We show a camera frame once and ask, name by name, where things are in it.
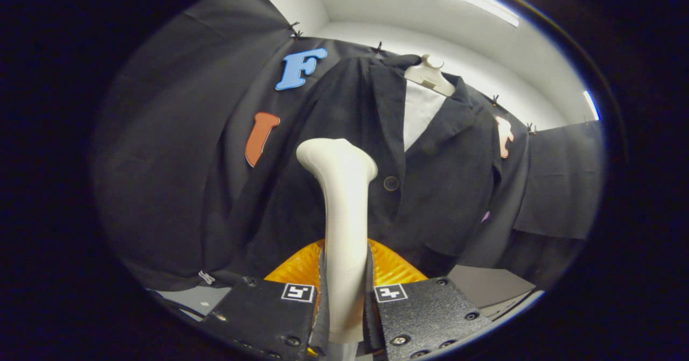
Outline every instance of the black blazer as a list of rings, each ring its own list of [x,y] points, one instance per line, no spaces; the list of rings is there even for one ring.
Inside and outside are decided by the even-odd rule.
[[[445,74],[455,94],[405,153],[404,70],[419,63],[417,55],[342,59],[283,118],[232,209],[229,233],[242,237],[244,249],[229,270],[267,275],[324,237],[322,192],[295,155],[310,138],[345,138],[376,161],[369,238],[428,276],[451,270],[500,184],[499,136],[462,78]]]

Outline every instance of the screw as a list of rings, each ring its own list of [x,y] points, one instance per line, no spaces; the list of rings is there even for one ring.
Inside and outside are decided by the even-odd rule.
[[[285,337],[285,339],[283,339],[283,341],[285,341],[285,344],[288,344],[289,346],[299,346],[301,344],[301,341],[299,340],[299,338],[292,337],[292,336]]]
[[[399,336],[399,337],[395,337],[395,338],[393,339],[393,341],[390,341],[390,343],[393,344],[393,345],[396,345],[396,346],[400,346],[400,345],[406,344],[406,342],[408,342],[408,341],[409,341],[409,338],[408,338],[408,337],[406,337],[406,336]]]
[[[428,353],[430,353],[430,352],[427,351],[427,350],[417,351],[416,353],[412,354],[409,358],[421,357],[421,356],[423,356],[424,354],[428,354]]]

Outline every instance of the hanger hook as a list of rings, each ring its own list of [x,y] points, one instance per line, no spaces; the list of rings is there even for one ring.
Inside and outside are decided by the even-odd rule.
[[[445,65],[444,61],[437,60],[435,57],[433,57],[433,59],[431,59],[431,61],[428,61],[428,57],[430,57],[430,56],[431,55],[428,53],[421,56],[421,61],[423,61],[424,65],[428,66],[429,68],[433,68],[433,69],[440,69],[443,67],[443,65]]]

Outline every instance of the gray floor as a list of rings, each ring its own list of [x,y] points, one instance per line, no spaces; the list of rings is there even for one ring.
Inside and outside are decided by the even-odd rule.
[[[231,290],[231,288],[213,288],[213,287],[194,287],[182,292],[158,292],[167,299],[179,302],[182,305],[191,307],[198,312],[207,315],[216,307],[222,298]],[[196,315],[187,314],[195,320],[201,320]]]

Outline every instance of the white shirt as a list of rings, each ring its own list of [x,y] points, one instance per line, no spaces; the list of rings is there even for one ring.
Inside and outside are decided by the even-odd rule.
[[[433,116],[438,113],[447,96],[433,89],[419,86],[413,81],[406,81],[404,97],[404,150],[421,136]]]

